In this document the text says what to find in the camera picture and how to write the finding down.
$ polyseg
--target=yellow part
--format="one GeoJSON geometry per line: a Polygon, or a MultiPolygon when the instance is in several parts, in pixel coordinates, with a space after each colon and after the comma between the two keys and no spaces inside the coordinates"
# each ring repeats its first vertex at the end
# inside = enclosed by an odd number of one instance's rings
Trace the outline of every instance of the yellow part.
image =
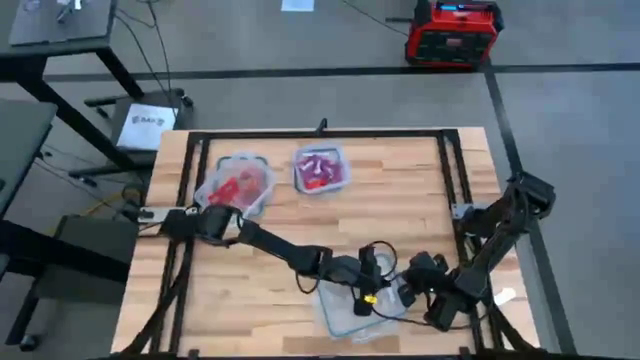
{"type": "MultiPolygon", "coordinates": [[[[96,203],[95,205],[93,205],[92,207],[90,207],[89,209],[85,210],[84,213],[82,213],[82,216],[89,216],[89,215],[93,215],[94,212],[100,210],[101,207],[105,206],[105,204],[110,204],[114,201],[117,201],[120,199],[120,192],[117,193],[113,193],[112,195],[107,196],[106,198],[102,199],[102,201],[96,203]]],[[[47,235],[49,236],[53,236],[54,233],[56,232],[56,228],[58,227],[58,225],[50,228],[47,230],[47,235]]]]}
{"type": "Polygon", "coordinates": [[[364,301],[368,302],[369,304],[375,305],[378,302],[378,298],[375,295],[365,295],[364,301]]]}

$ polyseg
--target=wire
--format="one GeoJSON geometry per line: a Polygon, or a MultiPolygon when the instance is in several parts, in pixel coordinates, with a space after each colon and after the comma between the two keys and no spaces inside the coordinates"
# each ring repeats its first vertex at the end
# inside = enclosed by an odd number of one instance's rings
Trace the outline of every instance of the wire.
{"type": "Polygon", "coordinates": [[[406,32],[400,31],[400,30],[398,30],[398,29],[396,29],[396,28],[393,28],[393,27],[391,27],[391,26],[389,26],[389,25],[385,24],[384,22],[382,22],[382,21],[380,21],[380,20],[376,19],[375,17],[371,16],[370,14],[368,14],[368,13],[367,13],[367,12],[365,12],[364,10],[360,9],[359,7],[357,7],[357,6],[353,5],[351,2],[349,2],[349,1],[347,1],[347,0],[341,0],[341,1],[342,1],[345,5],[347,5],[347,6],[349,6],[350,8],[352,8],[353,10],[355,10],[355,11],[359,12],[360,14],[362,14],[362,15],[364,15],[364,16],[366,16],[366,17],[368,17],[369,19],[371,19],[371,20],[373,20],[373,21],[377,22],[378,24],[380,24],[380,25],[382,25],[382,26],[386,27],[387,29],[389,29],[389,30],[391,30],[391,31],[394,31],[394,32],[397,32],[398,34],[402,34],[402,35],[404,35],[404,36],[406,36],[406,37],[409,37],[409,34],[407,34],[406,32]]]}
{"type": "Polygon", "coordinates": [[[67,151],[62,151],[62,150],[60,150],[60,149],[58,149],[56,147],[53,147],[51,145],[44,144],[43,146],[45,146],[45,147],[47,147],[47,148],[49,148],[49,149],[51,149],[51,150],[53,150],[53,151],[55,151],[57,153],[60,153],[62,155],[66,155],[66,156],[75,158],[77,160],[80,160],[80,161],[82,161],[82,162],[84,162],[86,164],[93,165],[93,166],[100,166],[100,165],[98,165],[97,163],[95,163],[95,162],[93,162],[91,160],[87,160],[87,159],[85,159],[83,157],[80,157],[80,156],[78,156],[76,154],[73,154],[73,153],[70,153],[70,152],[67,152],[67,151]]]}
{"type": "MultiPolygon", "coordinates": [[[[82,212],[81,216],[91,216],[91,215],[93,215],[93,213],[95,213],[96,211],[100,210],[100,208],[103,207],[105,203],[114,202],[114,201],[118,200],[119,198],[120,198],[120,193],[113,193],[113,194],[103,198],[102,201],[95,203],[90,208],[88,208],[87,210],[82,212]]],[[[45,234],[48,234],[49,236],[54,236],[55,233],[56,233],[57,227],[58,226],[56,225],[56,226],[53,226],[53,227],[47,229],[45,234]]]]}
{"type": "MultiPolygon", "coordinates": [[[[149,12],[151,13],[151,17],[153,18],[153,23],[155,24],[156,33],[158,34],[158,39],[160,40],[160,46],[162,47],[162,56],[164,57],[164,65],[167,72],[167,87],[169,88],[169,94],[173,94],[173,89],[171,89],[171,69],[169,68],[169,59],[167,58],[167,49],[164,46],[164,39],[162,38],[162,34],[160,33],[160,23],[158,22],[158,17],[156,16],[156,11],[153,9],[153,4],[158,2],[152,1],[144,1],[147,3],[149,7],[149,12]]],[[[177,118],[176,108],[173,105],[173,99],[169,97],[169,105],[171,106],[171,112],[173,112],[174,120],[177,118]]]]}
{"type": "Polygon", "coordinates": [[[140,234],[141,232],[143,232],[143,231],[145,231],[147,229],[151,229],[154,226],[158,226],[158,225],[162,225],[162,223],[161,222],[159,222],[159,223],[151,223],[151,224],[148,224],[146,226],[143,226],[140,229],[138,229],[138,234],[140,234]]]}
{"type": "Polygon", "coordinates": [[[153,76],[155,81],[158,83],[158,86],[160,86],[160,90],[162,90],[162,92],[164,93],[165,97],[167,98],[167,101],[169,102],[169,104],[171,104],[172,103],[171,95],[167,92],[167,89],[165,89],[164,85],[162,85],[162,82],[158,78],[158,74],[156,74],[155,70],[153,70],[153,66],[151,66],[151,63],[149,62],[149,59],[147,58],[147,54],[144,52],[144,48],[140,44],[140,40],[138,40],[138,36],[136,35],[136,33],[131,28],[131,25],[129,25],[129,23],[126,20],[124,20],[121,16],[119,16],[118,14],[115,14],[115,18],[120,20],[120,22],[127,28],[129,33],[133,37],[133,40],[135,41],[136,46],[138,47],[138,50],[140,51],[140,54],[142,55],[142,58],[144,59],[144,62],[147,65],[147,68],[149,68],[149,72],[151,72],[151,76],[153,76]]]}
{"type": "Polygon", "coordinates": [[[106,206],[114,211],[118,211],[116,208],[114,208],[113,206],[109,205],[107,202],[105,202],[103,199],[101,199],[99,196],[96,196],[94,193],[92,193],[91,191],[84,189],[78,185],[76,185],[73,181],[67,179],[66,177],[56,173],[55,171],[47,168],[46,166],[38,163],[38,162],[34,162],[34,164],[36,164],[37,166],[39,166],[42,170],[48,172],[49,174],[57,177],[58,179],[68,183],[69,185],[73,186],[74,188],[81,190],[82,192],[86,193],[87,195],[91,196],[92,198],[94,198],[95,200],[99,201],[103,206],[106,206]]]}
{"type": "MultiPolygon", "coordinates": [[[[59,166],[53,165],[53,164],[51,164],[50,162],[46,161],[45,159],[40,159],[40,161],[42,161],[42,162],[43,162],[44,164],[46,164],[48,167],[50,167],[50,168],[52,168],[52,169],[55,169],[55,170],[58,170],[58,171],[63,172],[63,173],[68,173],[68,172],[70,172],[70,171],[71,171],[71,170],[69,170],[69,169],[65,169],[65,168],[61,168],[61,167],[59,167],[59,166]]],[[[112,183],[116,183],[116,184],[130,184],[130,183],[131,183],[130,181],[116,180],[116,179],[105,179],[105,178],[99,178],[99,179],[90,178],[90,179],[91,179],[92,181],[106,181],[106,182],[112,182],[112,183]]]]}
{"type": "Polygon", "coordinates": [[[377,244],[385,245],[391,250],[391,253],[393,254],[393,264],[391,265],[391,269],[389,269],[389,272],[382,275],[382,277],[384,278],[396,271],[396,267],[398,266],[398,252],[396,251],[396,248],[393,247],[393,245],[383,240],[374,241],[372,243],[369,243],[367,246],[373,246],[375,248],[375,245],[377,244]]]}
{"type": "Polygon", "coordinates": [[[300,284],[300,274],[296,271],[296,285],[298,285],[298,289],[300,290],[300,292],[305,294],[305,295],[309,295],[309,294],[313,293],[314,291],[316,291],[316,289],[318,288],[318,285],[320,285],[320,277],[318,276],[315,280],[316,280],[316,282],[315,282],[315,284],[313,284],[311,289],[305,290],[305,289],[302,288],[302,285],[300,284]]]}
{"type": "Polygon", "coordinates": [[[146,28],[148,28],[148,29],[153,29],[153,28],[155,28],[155,27],[156,27],[156,25],[157,25],[157,23],[155,22],[155,20],[154,20],[153,24],[149,24],[148,22],[146,22],[146,21],[144,21],[144,20],[142,20],[142,19],[140,19],[140,18],[137,18],[137,17],[135,17],[135,16],[131,15],[131,14],[129,14],[128,12],[126,12],[126,11],[124,11],[124,10],[120,9],[120,8],[118,8],[118,11],[120,11],[120,13],[122,13],[122,15],[126,16],[129,20],[131,20],[131,21],[135,21],[135,22],[137,22],[138,24],[143,25],[143,26],[145,26],[145,27],[146,27],[146,28]]]}
{"type": "MultiPolygon", "coordinates": [[[[351,289],[351,296],[353,297],[353,301],[357,300],[356,297],[356,292],[355,289],[353,288],[353,286],[349,287],[351,289]]],[[[431,300],[430,300],[430,296],[427,296],[427,309],[429,309],[431,307],[431,300]]],[[[389,315],[385,315],[380,313],[378,310],[376,310],[375,307],[371,307],[371,310],[373,311],[374,314],[380,316],[383,319],[386,320],[393,320],[393,321],[398,321],[398,322],[403,322],[403,323],[407,323],[407,324],[413,324],[413,325],[419,325],[419,326],[425,326],[425,327],[435,327],[433,326],[433,324],[428,323],[426,321],[417,321],[417,320],[411,320],[411,319],[407,319],[407,318],[401,318],[401,317],[397,317],[397,316],[389,316],[389,315]]],[[[487,316],[489,316],[491,309],[487,308],[487,312],[484,313],[484,315],[482,315],[479,319],[478,322],[484,320],[487,316]]],[[[471,324],[467,324],[467,325],[462,325],[462,326],[451,326],[449,327],[449,330],[466,330],[469,329],[472,325],[471,324]]]]}

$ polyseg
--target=black cable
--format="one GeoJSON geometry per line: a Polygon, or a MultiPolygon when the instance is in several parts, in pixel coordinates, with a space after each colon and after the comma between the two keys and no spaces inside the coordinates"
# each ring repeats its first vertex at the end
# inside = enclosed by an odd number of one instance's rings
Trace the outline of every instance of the black cable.
{"type": "Polygon", "coordinates": [[[66,155],[66,156],[75,158],[77,160],[80,160],[80,161],[82,161],[82,162],[84,162],[86,164],[93,165],[93,166],[96,166],[96,167],[100,166],[100,165],[98,165],[97,163],[95,163],[95,162],[93,162],[91,160],[87,160],[87,159],[85,159],[83,157],[80,157],[80,156],[78,156],[76,154],[73,154],[73,153],[70,153],[70,152],[67,152],[67,151],[62,151],[62,150],[58,149],[57,147],[54,147],[54,146],[51,146],[51,145],[48,145],[48,144],[44,144],[43,146],[47,147],[47,148],[49,148],[49,149],[51,149],[51,150],[53,150],[53,151],[55,151],[57,153],[60,153],[62,155],[66,155]]]}
{"type": "MultiPolygon", "coordinates": [[[[156,11],[153,8],[153,4],[155,2],[144,1],[147,3],[149,7],[149,12],[151,13],[151,17],[153,18],[153,23],[155,24],[156,33],[158,34],[158,39],[160,40],[160,46],[162,47],[162,56],[164,57],[164,65],[167,72],[167,87],[169,88],[169,94],[173,93],[173,89],[171,88],[171,69],[169,68],[169,59],[167,58],[167,49],[164,46],[164,39],[162,38],[162,34],[160,33],[160,23],[158,22],[158,17],[156,16],[156,11]]],[[[173,105],[173,99],[169,98],[169,105],[171,106],[171,112],[173,112],[174,119],[177,118],[175,106],[173,105]]]]}
{"type": "Polygon", "coordinates": [[[347,5],[347,6],[349,6],[350,8],[352,8],[353,10],[355,10],[355,11],[359,12],[360,14],[362,14],[362,15],[364,15],[364,16],[366,16],[366,17],[368,17],[369,19],[371,19],[371,20],[373,20],[373,21],[377,22],[378,24],[380,24],[380,25],[382,25],[382,26],[386,27],[387,29],[389,29],[389,30],[391,30],[391,31],[394,31],[394,32],[397,32],[398,34],[402,34],[402,35],[404,35],[404,36],[406,36],[406,37],[409,37],[409,34],[407,34],[406,32],[400,31],[400,30],[398,30],[398,29],[396,29],[396,28],[393,28],[393,27],[391,27],[391,26],[389,26],[389,25],[385,24],[384,22],[382,22],[382,21],[380,21],[380,20],[376,19],[375,17],[371,16],[370,14],[368,14],[368,13],[367,13],[367,12],[365,12],[364,10],[360,9],[359,7],[357,7],[357,6],[353,5],[353,4],[352,4],[352,3],[350,3],[349,1],[347,1],[347,0],[341,0],[341,1],[342,1],[345,5],[347,5]]]}
{"type": "Polygon", "coordinates": [[[149,72],[151,72],[151,76],[153,76],[155,81],[158,83],[158,86],[160,86],[160,90],[162,90],[162,92],[164,93],[165,97],[167,98],[167,101],[169,102],[169,104],[171,104],[172,103],[171,95],[167,92],[167,89],[165,89],[164,85],[162,85],[162,82],[158,78],[158,74],[156,74],[155,70],[153,70],[153,66],[151,66],[151,63],[149,62],[149,59],[147,58],[147,54],[144,52],[144,48],[140,44],[140,40],[138,40],[138,36],[136,35],[136,33],[131,28],[131,25],[129,25],[129,23],[126,20],[124,20],[121,16],[119,16],[118,14],[115,14],[115,18],[120,20],[120,22],[127,28],[129,33],[133,37],[133,40],[135,41],[136,46],[138,47],[138,50],[140,51],[140,54],[142,55],[142,58],[144,59],[144,62],[147,65],[147,68],[149,69],[149,72]]]}
{"type": "MultiPolygon", "coordinates": [[[[355,289],[353,288],[353,286],[349,287],[351,289],[351,296],[353,296],[353,301],[357,300],[356,297],[356,292],[355,289]]],[[[430,304],[430,297],[427,297],[427,308],[431,307],[430,304]]],[[[385,319],[385,320],[393,320],[393,321],[398,321],[398,322],[403,322],[403,323],[407,323],[407,324],[413,324],[413,325],[419,325],[419,326],[425,326],[425,327],[434,327],[433,324],[430,324],[428,322],[423,322],[423,321],[417,321],[417,320],[411,320],[411,319],[407,319],[407,318],[401,318],[401,317],[397,317],[397,316],[389,316],[389,315],[385,315],[380,313],[378,310],[376,310],[375,307],[371,307],[371,310],[373,311],[374,314],[380,316],[381,318],[385,319]]],[[[489,312],[490,309],[487,309],[487,312],[484,313],[484,315],[482,315],[478,321],[482,321],[484,320],[487,316],[489,316],[489,312]]],[[[462,326],[451,326],[449,327],[449,330],[466,330],[471,328],[471,324],[467,324],[467,325],[462,325],[462,326]]]]}
{"type": "Polygon", "coordinates": [[[141,232],[147,230],[147,229],[151,229],[154,226],[158,226],[158,225],[162,225],[161,222],[159,223],[151,223],[151,224],[147,224],[146,226],[141,227],[140,229],[138,229],[138,234],[140,234],[141,232]]]}
{"type": "Polygon", "coordinates": [[[155,20],[153,21],[153,24],[149,24],[148,22],[146,22],[146,21],[144,21],[144,20],[142,20],[142,19],[140,19],[140,18],[138,18],[138,17],[135,17],[135,16],[133,16],[133,15],[129,14],[129,13],[128,13],[128,12],[126,12],[125,10],[122,10],[122,9],[120,9],[120,8],[118,8],[117,10],[118,10],[120,13],[122,13],[122,15],[126,16],[129,20],[134,21],[134,22],[137,22],[138,24],[143,25],[144,27],[146,27],[146,28],[148,28],[148,29],[153,29],[153,28],[155,28],[155,27],[156,27],[156,25],[157,25],[157,23],[156,23],[156,21],[155,21],[155,20]]]}
{"type": "Polygon", "coordinates": [[[320,277],[317,277],[315,284],[313,284],[313,286],[311,287],[311,289],[309,290],[305,290],[302,288],[302,285],[300,284],[300,274],[298,272],[296,272],[296,285],[298,285],[298,289],[300,290],[301,293],[305,294],[305,295],[309,295],[311,293],[313,293],[314,291],[316,291],[316,289],[318,288],[318,285],[320,285],[320,277]]]}
{"type": "Polygon", "coordinates": [[[391,265],[391,269],[389,269],[389,271],[386,274],[382,275],[382,277],[385,278],[391,275],[394,271],[396,271],[396,267],[398,266],[398,252],[396,251],[396,248],[393,247],[393,245],[383,240],[371,242],[367,246],[373,246],[375,248],[377,244],[385,245],[391,250],[391,253],[393,254],[393,264],[391,265]]]}
{"type": "Polygon", "coordinates": [[[47,168],[46,166],[44,166],[44,165],[42,165],[42,164],[40,164],[40,163],[38,163],[38,162],[34,162],[34,164],[36,164],[36,165],[37,165],[37,166],[39,166],[42,170],[44,170],[44,171],[48,172],[49,174],[51,174],[51,175],[53,175],[53,176],[57,177],[58,179],[60,179],[60,180],[62,180],[62,181],[64,181],[64,182],[66,182],[67,184],[69,184],[69,185],[73,186],[74,188],[76,188],[76,189],[78,189],[78,190],[81,190],[81,191],[85,192],[87,195],[89,195],[89,196],[91,196],[92,198],[94,198],[95,200],[99,201],[102,205],[104,205],[104,206],[106,206],[106,207],[108,207],[108,208],[112,209],[113,211],[118,212],[118,209],[116,209],[116,208],[114,208],[113,206],[109,205],[109,204],[108,204],[108,203],[106,203],[104,200],[102,200],[99,196],[97,196],[97,195],[93,194],[91,191],[89,191],[89,190],[87,190],[87,189],[84,189],[84,188],[82,188],[82,187],[80,187],[80,186],[76,185],[73,181],[71,181],[71,180],[67,179],[66,177],[64,177],[64,176],[62,176],[62,175],[60,175],[60,174],[56,173],[55,171],[53,171],[53,170],[51,170],[51,169],[47,168]]]}
{"type": "MultiPolygon", "coordinates": [[[[60,172],[62,172],[62,173],[65,173],[65,175],[66,175],[66,173],[69,173],[69,172],[71,171],[71,170],[69,170],[69,169],[65,169],[65,168],[62,168],[62,167],[59,167],[59,166],[53,165],[52,163],[50,163],[50,162],[46,161],[44,158],[43,158],[43,159],[40,159],[40,160],[41,160],[44,164],[46,164],[48,167],[50,167],[50,168],[52,168],[52,169],[54,169],[54,170],[58,170],[58,171],[60,171],[60,172]]],[[[116,179],[106,179],[106,178],[99,178],[99,179],[95,179],[95,178],[91,177],[91,178],[87,178],[87,179],[91,179],[92,181],[106,181],[106,182],[112,182],[112,183],[116,183],[116,184],[125,184],[125,185],[126,185],[126,184],[130,184],[130,183],[131,183],[131,181],[116,180],[116,179]]]]}

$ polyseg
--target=table leg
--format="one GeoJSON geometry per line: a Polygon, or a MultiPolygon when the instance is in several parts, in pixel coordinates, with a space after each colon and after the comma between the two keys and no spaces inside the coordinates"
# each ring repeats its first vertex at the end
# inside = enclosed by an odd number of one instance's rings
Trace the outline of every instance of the table leg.
{"type": "Polygon", "coordinates": [[[27,327],[31,322],[31,318],[33,317],[33,313],[36,311],[36,307],[38,306],[38,297],[36,296],[35,291],[35,281],[31,285],[29,292],[25,296],[22,307],[18,312],[18,316],[16,317],[13,325],[11,326],[11,330],[9,330],[9,334],[7,335],[7,339],[5,340],[5,345],[18,345],[22,342],[24,338],[27,327]]]}
{"type": "Polygon", "coordinates": [[[129,169],[135,166],[135,163],[127,155],[120,152],[109,138],[58,95],[44,80],[37,77],[25,77],[18,79],[17,82],[38,101],[56,104],[58,106],[56,115],[120,168],[129,169]]]}
{"type": "Polygon", "coordinates": [[[42,235],[12,222],[0,221],[0,254],[9,259],[58,265],[91,276],[126,284],[129,264],[97,252],[42,235]]]}
{"type": "Polygon", "coordinates": [[[134,99],[141,99],[144,96],[144,92],[140,89],[140,86],[138,86],[131,74],[129,74],[111,49],[98,50],[96,54],[129,96],[134,99]]]}

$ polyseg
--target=red food item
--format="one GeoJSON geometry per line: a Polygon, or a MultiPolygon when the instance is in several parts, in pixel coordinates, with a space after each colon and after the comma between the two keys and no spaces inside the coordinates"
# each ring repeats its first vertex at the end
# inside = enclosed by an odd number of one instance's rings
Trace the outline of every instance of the red food item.
{"type": "Polygon", "coordinates": [[[311,179],[304,182],[304,187],[309,190],[313,190],[327,186],[328,183],[329,182],[325,179],[311,179]]]}
{"type": "Polygon", "coordinates": [[[229,205],[233,198],[240,192],[238,180],[231,178],[227,180],[216,192],[209,195],[209,204],[225,204],[229,205]]]}
{"type": "Polygon", "coordinates": [[[240,196],[238,200],[244,206],[250,206],[262,195],[265,188],[265,174],[260,168],[248,168],[243,170],[239,176],[240,196]]]}

